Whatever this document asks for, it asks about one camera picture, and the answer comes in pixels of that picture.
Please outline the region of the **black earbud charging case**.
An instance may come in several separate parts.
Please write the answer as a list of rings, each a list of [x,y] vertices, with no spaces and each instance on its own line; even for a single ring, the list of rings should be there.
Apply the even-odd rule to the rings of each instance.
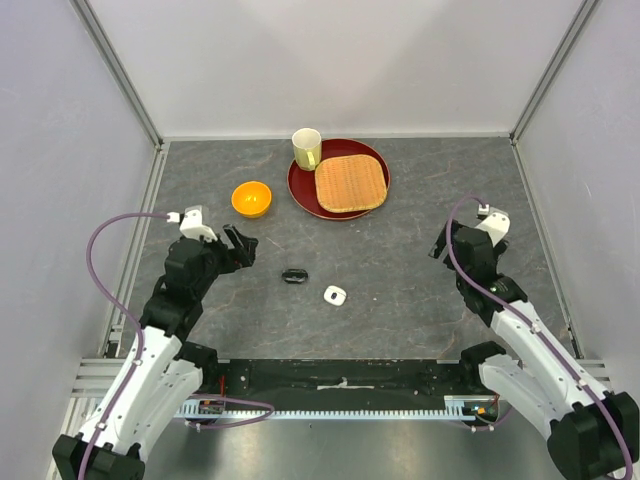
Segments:
[[[290,268],[282,272],[281,279],[287,284],[302,284],[309,279],[309,274],[304,269]]]

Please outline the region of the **white earbud charging case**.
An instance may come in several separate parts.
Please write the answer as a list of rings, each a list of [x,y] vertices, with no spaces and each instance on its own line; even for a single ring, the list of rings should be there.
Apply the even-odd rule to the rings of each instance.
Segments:
[[[327,303],[340,307],[345,303],[347,294],[342,288],[330,285],[324,291],[323,298]]]

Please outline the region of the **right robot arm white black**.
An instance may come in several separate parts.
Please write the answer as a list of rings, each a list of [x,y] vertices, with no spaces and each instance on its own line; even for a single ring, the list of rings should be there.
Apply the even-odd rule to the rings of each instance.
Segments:
[[[631,478],[639,460],[639,406],[597,380],[551,334],[522,288],[499,273],[510,221],[443,227],[429,255],[456,273],[466,307],[514,351],[495,342],[464,350],[458,381],[467,392],[498,394],[542,436],[566,479]]]

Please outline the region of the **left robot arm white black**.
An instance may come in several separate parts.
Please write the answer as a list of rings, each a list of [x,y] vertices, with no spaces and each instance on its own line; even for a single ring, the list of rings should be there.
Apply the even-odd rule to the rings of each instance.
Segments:
[[[202,301],[223,274],[253,265],[258,240],[234,226],[226,240],[181,236],[144,306],[130,353],[80,431],[52,455],[63,479],[140,479],[155,443],[187,398],[219,382],[215,350],[188,341]]]

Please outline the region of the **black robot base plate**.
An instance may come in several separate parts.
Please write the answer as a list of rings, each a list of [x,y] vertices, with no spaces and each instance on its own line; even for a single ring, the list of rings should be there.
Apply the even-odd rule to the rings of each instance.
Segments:
[[[199,392],[268,403],[278,412],[440,410],[447,397],[495,397],[456,361],[407,359],[220,360]]]

